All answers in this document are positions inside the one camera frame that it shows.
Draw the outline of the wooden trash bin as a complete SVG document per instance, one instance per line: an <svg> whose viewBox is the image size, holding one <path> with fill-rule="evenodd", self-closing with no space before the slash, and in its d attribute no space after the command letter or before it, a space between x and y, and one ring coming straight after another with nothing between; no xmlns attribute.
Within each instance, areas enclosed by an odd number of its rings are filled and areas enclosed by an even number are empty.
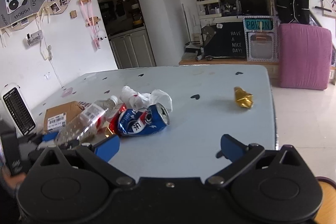
<svg viewBox="0 0 336 224"><path fill-rule="evenodd" d="M319 224L336 224L336 184L330 178L316 177L322 189L322 205L315 217Z"/></svg>

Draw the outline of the pink folded mattress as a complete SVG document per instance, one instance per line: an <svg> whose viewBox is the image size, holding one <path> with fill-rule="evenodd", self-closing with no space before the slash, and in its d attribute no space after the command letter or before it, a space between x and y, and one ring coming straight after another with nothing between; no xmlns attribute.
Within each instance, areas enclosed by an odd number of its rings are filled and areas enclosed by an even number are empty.
<svg viewBox="0 0 336 224"><path fill-rule="evenodd" d="M278 27L278 41L279 86L325 90L333 50L331 32L318 26L282 23Z"/></svg>

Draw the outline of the crushed blue soda can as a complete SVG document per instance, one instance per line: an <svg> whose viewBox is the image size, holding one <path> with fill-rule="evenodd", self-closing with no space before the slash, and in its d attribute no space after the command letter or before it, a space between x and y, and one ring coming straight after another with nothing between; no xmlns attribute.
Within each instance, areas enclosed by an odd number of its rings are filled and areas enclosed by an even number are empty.
<svg viewBox="0 0 336 224"><path fill-rule="evenodd" d="M156 103L144 111L126 109L120 114L117 128L121 136L145 136L158 133L169 124L168 111Z"/></svg>

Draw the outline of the toy oven cardboard box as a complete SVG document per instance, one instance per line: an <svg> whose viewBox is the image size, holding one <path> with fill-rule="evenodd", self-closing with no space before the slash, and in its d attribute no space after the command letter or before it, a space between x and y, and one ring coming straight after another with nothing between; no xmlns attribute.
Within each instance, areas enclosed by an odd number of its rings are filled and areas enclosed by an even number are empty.
<svg viewBox="0 0 336 224"><path fill-rule="evenodd" d="M278 62L278 18L244 16L247 61Z"/></svg>

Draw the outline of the clear plastic water bottle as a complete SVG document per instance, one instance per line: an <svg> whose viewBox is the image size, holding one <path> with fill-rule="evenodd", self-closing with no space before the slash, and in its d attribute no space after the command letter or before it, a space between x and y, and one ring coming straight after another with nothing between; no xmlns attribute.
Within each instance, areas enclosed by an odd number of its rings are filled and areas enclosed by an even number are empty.
<svg viewBox="0 0 336 224"><path fill-rule="evenodd" d="M107 100L91 103L59 131L54 139L55 145L60 146L75 140L82 143L96 135L104 123L112 118L120 102L116 96L111 96Z"/></svg>

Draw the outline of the red snack wrapper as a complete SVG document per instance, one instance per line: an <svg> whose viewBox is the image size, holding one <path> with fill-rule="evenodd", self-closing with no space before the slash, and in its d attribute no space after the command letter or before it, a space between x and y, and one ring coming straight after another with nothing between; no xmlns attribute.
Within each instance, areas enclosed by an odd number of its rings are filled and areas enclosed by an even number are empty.
<svg viewBox="0 0 336 224"><path fill-rule="evenodd" d="M127 109L126 104L121 103L116 106L112 112L112 116L108 119L109 125L105 130L108 135L121 136L120 130L118 129L119 118L121 114Z"/></svg>

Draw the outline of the white space heater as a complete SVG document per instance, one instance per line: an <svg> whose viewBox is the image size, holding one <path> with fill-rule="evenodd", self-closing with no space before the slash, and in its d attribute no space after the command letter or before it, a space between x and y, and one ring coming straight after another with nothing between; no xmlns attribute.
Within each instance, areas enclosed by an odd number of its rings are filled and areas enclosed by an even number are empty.
<svg viewBox="0 0 336 224"><path fill-rule="evenodd" d="M34 131L36 123L17 84L9 83L1 90L1 101L18 136L26 136Z"/></svg>

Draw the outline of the crumpled white plastic bag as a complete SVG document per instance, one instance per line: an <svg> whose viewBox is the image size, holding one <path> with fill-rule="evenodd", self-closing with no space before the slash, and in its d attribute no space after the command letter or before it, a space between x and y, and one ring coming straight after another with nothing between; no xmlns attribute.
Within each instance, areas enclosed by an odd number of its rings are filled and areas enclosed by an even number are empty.
<svg viewBox="0 0 336 224"><path fill-rule="evenodd" d="M145 110L157 103L161 103L169 113L173 111L171 96L160 89L151 93L139 93L129 86L124 86L121 90L120 100L126 104L127 108L137 111Z"/></svg>

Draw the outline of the gold foil wrapper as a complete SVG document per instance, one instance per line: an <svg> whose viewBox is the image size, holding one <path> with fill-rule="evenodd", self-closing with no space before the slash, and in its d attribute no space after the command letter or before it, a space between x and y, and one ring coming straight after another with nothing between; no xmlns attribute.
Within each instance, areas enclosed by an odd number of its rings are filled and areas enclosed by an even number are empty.
<svg viewBox="0 0 336 224"><path fill-rule="evenodd" d="M253 106L253 95L246 92L241 87L234 87L235 102L236 104L245 109L251 109Z"/></svg>

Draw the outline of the brown cardboard box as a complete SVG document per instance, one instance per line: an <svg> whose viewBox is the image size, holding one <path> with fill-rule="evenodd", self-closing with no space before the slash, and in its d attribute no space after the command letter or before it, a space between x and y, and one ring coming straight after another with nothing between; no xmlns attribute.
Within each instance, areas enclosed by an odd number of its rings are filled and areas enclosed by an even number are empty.
<svg viewBox="0 0 336 224"><path fill-rule="evenodd" d="M46 110L44 119L44 132L58 132L78 116L84 107L72 101Z"/></svg>

